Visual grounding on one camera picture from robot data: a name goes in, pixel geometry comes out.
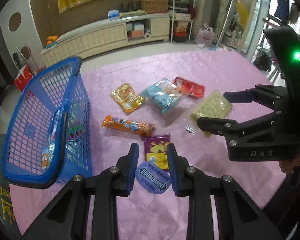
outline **blue plastic basket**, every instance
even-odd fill
[[[89,145],[90,101],[72,57],[37,74],[26,86],[10,120],[2,157],[9,183],[47,188],[76,174],[92,176]],[[53,153],[42,168],[42,153]]]

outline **green light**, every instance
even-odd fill
[[[293,55],[293,58],[294,58],[295,60],[300,61],[300,51],[297,51],[297,52]]]

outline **purple snack package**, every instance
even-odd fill
[[[167,146],[170,143],[170,134],[144,137],[146,161],[154,163],[160,169],[169,171],[167,160]]]
[[[162,194],[171,184],[168,173],[151,162],[141,163],[135,176],[142,187],[154,194]]]

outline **pink tablecloth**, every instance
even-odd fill
[[[139,143],[139,164],[145,160],[143,141],[139,135],[100,127],[106,115],[151,122],[155,134],[171,134],[179,155],[189,164],[208,175],[232,175],[252,199],[262,208],[276,192],[285,175],[277,162],[244,163],[228,160],[225,139],[205,138],[185,131],[189,110],[201,100],[186,98],[173,114],[163,119],[157,108],[145,103],[129,117],[110,97],[110,92],[124,82],[136,92],[162,78],[173,80],[181,76],[206,86],[206,95],[219,90],[243,91],[255,84],[269,84],[266,77],[236,52],[193,51],[162,54],[120,62],[82,74],[91,102],[90,148],[94,174],[116,164],[126,155],[132,142]],[[264,114],[269,109],[258,105],[235,104],[230,119],[243,122]],[[15,217],[24,233],[36,216],[63,185],[46,190],[10,186]],[[164,194],[154,195],[135,181],[128,198],[118,198],[118,226],[121,240],[186,239],[188,199],[174,196],[172,187]]]

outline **orange snack package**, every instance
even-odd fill
[[[110,96],[128,114],[136,110],[145,101],[145,98],[137,95],[128,83],[124,83],[112,91]]]
[[[112,117],[110,115],[107,115],[104,119],[101,127],[102,126],[145,136],[151,136],[154,131],[154,124],[130,121],[118,117]]]

